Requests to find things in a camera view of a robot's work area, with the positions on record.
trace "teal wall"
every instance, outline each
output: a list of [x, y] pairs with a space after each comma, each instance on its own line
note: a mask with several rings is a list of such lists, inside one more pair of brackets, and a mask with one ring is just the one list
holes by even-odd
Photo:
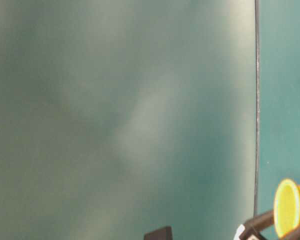
[[261, 0], [259, 27], [261, 213], [283, 178], [300, 184], [300, 1]]
[[0, 240], [231, 239], [255, 98], [253, 0], [0, 0]]

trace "yellow plastic cup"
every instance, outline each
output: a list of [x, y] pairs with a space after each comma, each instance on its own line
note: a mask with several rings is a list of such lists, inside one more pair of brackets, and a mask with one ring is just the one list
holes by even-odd
[[274, 197], [274, 227], [279, 238], [300, 225], [300, 185], [284, 179]]

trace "glass pane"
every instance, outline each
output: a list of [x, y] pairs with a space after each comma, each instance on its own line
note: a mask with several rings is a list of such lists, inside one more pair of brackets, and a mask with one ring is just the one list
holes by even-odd
[[255, 75], [253, 0], [0, 0], [0, 239], [232, 238]]

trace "green background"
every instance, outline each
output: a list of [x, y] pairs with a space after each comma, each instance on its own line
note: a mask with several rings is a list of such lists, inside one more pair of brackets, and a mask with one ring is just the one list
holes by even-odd
[[[260, 1], [258, 212], [273, 208], [280, 181], [300, 184], [300, 1]], [[273, 228], [266, 232], [275, 238]]]
[[255, 54], [253, 0], [0, 0], [0, 240], [232, 239]]

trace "black object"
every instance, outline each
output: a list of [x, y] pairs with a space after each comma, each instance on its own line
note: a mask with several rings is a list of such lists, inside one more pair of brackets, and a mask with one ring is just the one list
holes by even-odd
[[[241, 224], [234, 240], [267, 240], [260, 231], [274, 224], [274, 211], [270, 210]], [[144, 240], [173, 240], [170, 226], [160, 228], [144, 235]], [[278, 240], [300, 240], [300, 226]]]
[[158, 230], [149, 232], [144, 235], [144, 240], [173, 240], [172, 229], [170, 226], [165, 226]]
[[[270, 210], [247, 220], [237, 230], [237, 240], [267, 240], [260, 231], [274, 224], [274, 211]], [[280, 240], [300, 240], [300, 226], [289, 232]]]

